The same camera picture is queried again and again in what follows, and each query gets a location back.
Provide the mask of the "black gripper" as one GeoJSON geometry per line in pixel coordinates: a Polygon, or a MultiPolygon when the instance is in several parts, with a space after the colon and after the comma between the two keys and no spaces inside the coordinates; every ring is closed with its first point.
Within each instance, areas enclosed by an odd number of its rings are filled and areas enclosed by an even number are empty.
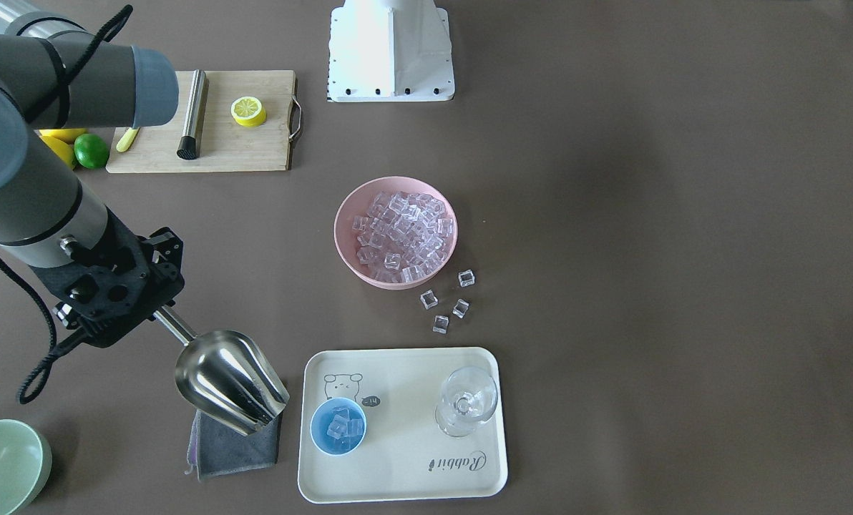
{"type": "Polygon", "coordinates": [[[184,243],[168,226],[139,237],[108,212],[99,241],[79,249],[83,260],[44,269],[44,287],[79,314],[79,328],[96,348],[151,320],[184,288],[184,243]]]}

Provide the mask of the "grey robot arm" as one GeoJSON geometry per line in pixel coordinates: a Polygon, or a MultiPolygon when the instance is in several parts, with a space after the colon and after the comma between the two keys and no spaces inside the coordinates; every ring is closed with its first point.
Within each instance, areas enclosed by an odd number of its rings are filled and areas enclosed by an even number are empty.
{"type": "Polygon", "coordinates": [[[162,53],[109,43],[60,14],[0,1],[0,249],[69,310],[71,340],[108,348],[183,289],[41,139],[41,129],[151,127],[177,113],[162,53]]]}

